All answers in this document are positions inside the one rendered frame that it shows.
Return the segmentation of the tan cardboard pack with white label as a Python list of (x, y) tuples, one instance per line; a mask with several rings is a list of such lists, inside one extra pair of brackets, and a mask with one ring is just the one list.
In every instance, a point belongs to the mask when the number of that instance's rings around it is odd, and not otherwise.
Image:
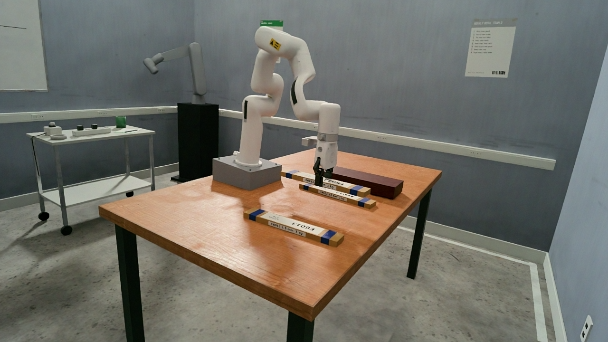
[(332, 247), (337, 247), (344, 241), (344, 234), (339, 232), (316, 227), (262, 209), (251, 208), (244, 212), (243, 217)]
[[(291, 178), (293, 180), (310, 183), (312, 185), (314, 185), (314, 182), (315, 182), (314, 174), (297, 171), (297, 170), (293, 170), (293, 169), (287, 169), (287, 170), (281, 171), (280, 177)], [(331, 178), (326, 178), (326, 177), (323, 178), (322, 188), (328, 188), (328, 189), (336, 190), (337, 192), (348, 193), (350, 195), (358, 196), (358, 197), (362, 197), (362, 198), (368, 196), (371, 193), (371, 188), (365, 188), (363, 186), (354, 185), (354, 184), (346, 183), (343, 181), (337, 181), (337, 180), (333, 180)]]
[(332, 190), (332, 189), (328, 189), (328, 188), (321, 188), (319, 186), (312, 185), (310, 183), (302, 182), (299, 184), (298, 187), (301, 189), (308, 190), (310, 192), (315, 192), (315, 193), (319, 193), (321, 195), (325, 195), (327, 197), (331, 197), (333, 199), (342, 200), (342, 201), (345, 201), (345, 202), (351, 203), (351, 204), (356, 204), (360, 207), (364, 207), (367, 209), (371, 209), (374, 206), (376, 206), (376, 200), (353, 196), (348, 193), (337, 192), (336, 190)]

